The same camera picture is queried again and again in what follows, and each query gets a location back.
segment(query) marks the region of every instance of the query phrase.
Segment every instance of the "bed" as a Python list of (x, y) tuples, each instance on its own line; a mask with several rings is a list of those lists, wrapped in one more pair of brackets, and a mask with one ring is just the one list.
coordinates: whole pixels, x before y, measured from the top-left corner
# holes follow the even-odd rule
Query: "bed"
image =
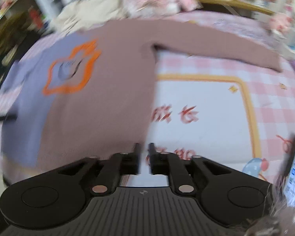
[[(272, 45), (259, 22), (251, 19), (208, 11), (170, 18)], [(53, 34), (38, 41), (22, 59), (59, 38)], [(181, 159), (198, 154), (273, 182), (295, 135), (295, 72), (289, 62), (282, 58), (283, 72), (277, 73), (239, 61), (169, 51), (159, 51), (158, 60), (157, 91), (141, 174), (124, 176), (121, 185), (167, 185), (165, 176), (149, 174), (146, 147), (150, 142), (159, 152), (174, 152)], [(0, 113), (8, 111), (20, 89), (0, 93)], [(7, 162), (1, 155), (0, 170), (11, 183), (42, 172)]]

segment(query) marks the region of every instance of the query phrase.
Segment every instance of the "pink gingham bedsheet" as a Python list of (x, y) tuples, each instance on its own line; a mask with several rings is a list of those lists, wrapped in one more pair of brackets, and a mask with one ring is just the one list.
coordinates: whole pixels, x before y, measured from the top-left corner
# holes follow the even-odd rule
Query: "pink gingham bedsheet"
[[(199, 25), (233, 32), (262, 45), (271, 44), (271, 39), (259, 22), (251, 19), (209, 11), (193, 11), (170, 18), (183, 22), (192, 20)], [(52, 34), (39, 40), (22, 59), (37, 55), (59, 38), (59, 34)], [(281, 65), (283, 72), (279, 74), (271, 69), (239, 61), (159, 52), (159, 73), (237, 76), (247, 84), (257, 120), (262, 157), (276, 165), (270, 166), (272, 169), (263, 173), (270, 182), (277, 174), (295, 134), (295, 72), (284, 59), (281, 59)], [(19, 92), (20, 88), (9, 93), (0, 93), (0, 113), (8, 111)]]

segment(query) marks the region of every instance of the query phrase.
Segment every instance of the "yellow border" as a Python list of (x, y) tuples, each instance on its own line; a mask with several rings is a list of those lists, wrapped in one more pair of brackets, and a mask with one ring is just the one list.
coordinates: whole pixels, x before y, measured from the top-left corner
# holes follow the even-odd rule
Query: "yellow border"
[(254, 108), (250, 100), (249, 90), (246, 84), (238, 77), (235, 76), (223, 76), (223, 75), (175, 75), (166, 74), (158, 75), (158, 80), (162, 81), (213, 81), (213, 82), (235, 82), (239, 85), (241, 95), (244, 100), (246, 109), (246, 116), (248, 119), (250, 141), (252, 145), (252, 155), (254, 158), (261, 158), (261, 149), (259, 142), (259, 133), (257, 128), (257, 122), (254, 114)]

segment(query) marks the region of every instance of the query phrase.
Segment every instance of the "circular pad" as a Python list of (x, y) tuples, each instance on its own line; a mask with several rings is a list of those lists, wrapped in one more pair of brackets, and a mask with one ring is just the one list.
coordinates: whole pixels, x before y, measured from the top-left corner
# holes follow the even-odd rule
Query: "circular pad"
[(30, 207), (42, 208), (53, 204), (58, 199), (58, 196), (59, 194), (55, 189), (39, 186), (26, 190), (22, 194), (22, 200)]
[(77, 217), (85, 201), (85, 193), (73, 177), (42, 174), (8, 187), (1, 195), (0, 210), (11, 224), (47, 229)]
[(236, 187), (228, 192), (231, 203), (242, 208), (254, 208), (264, 202), (264, 195), (252, 187)]

